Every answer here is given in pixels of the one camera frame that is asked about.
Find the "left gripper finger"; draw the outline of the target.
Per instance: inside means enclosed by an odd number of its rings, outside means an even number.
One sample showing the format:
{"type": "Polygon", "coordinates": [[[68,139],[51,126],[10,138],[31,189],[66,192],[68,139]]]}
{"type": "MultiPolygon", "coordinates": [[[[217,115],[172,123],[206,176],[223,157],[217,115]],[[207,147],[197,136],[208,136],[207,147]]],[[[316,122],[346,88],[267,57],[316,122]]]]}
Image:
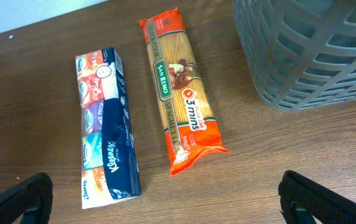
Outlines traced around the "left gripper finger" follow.
{"type": "Polygon", "coordinates": [[[20,184],[0,193],[0,223],[47,224],[52,212],[53,182],[39,172],[20,184]]]}

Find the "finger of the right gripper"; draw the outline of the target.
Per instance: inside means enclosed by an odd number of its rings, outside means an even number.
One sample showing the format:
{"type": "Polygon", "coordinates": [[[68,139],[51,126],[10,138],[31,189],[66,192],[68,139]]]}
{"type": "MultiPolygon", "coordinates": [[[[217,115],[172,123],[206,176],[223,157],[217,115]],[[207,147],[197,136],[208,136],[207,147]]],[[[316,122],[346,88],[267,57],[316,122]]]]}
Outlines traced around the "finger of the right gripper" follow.
{"type": "Polygon", "coordinates": [[[356,203],[287,170],[278,186],[286,223],[356,223],[356,203]]]}

